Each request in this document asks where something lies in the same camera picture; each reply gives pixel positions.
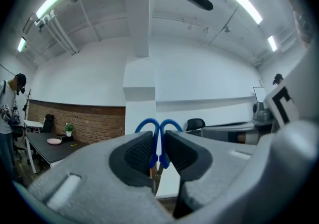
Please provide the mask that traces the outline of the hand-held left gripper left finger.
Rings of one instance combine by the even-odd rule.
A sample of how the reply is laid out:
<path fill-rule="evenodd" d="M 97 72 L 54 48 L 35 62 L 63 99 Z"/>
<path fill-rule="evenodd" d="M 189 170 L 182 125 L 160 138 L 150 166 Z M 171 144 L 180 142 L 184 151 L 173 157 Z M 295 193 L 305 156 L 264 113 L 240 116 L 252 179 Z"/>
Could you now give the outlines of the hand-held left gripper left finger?
<path fill-rule="evenodd" d="M 152 132 L 91 144 L 42 174 L 27 202 L 52 224 L 170 224 L 149 176 Z"/>

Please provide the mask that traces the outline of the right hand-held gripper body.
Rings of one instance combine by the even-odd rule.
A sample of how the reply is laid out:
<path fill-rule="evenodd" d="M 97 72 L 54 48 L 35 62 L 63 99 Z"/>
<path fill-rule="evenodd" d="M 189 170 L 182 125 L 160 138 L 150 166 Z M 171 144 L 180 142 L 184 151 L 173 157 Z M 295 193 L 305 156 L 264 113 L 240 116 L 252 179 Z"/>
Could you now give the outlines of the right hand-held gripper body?
<path fill-rule="evenodd" d="M 319 43 L 267 101 L 279 123 L 262 177 L 251 196 L 255 224 L 319 221 Z"/>

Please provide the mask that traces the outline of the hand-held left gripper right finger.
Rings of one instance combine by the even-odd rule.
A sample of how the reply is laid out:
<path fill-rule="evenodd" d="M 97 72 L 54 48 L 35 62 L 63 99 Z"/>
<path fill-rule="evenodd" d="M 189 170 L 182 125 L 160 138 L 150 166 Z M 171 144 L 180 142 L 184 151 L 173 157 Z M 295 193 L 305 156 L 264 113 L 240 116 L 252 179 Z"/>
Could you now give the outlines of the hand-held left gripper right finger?
<path fill-rule="evenodd" d="M 173 212 L 180 219 L 226 197 L 257 146 L 165 132 L 165 153 L 180 176 Z"/>

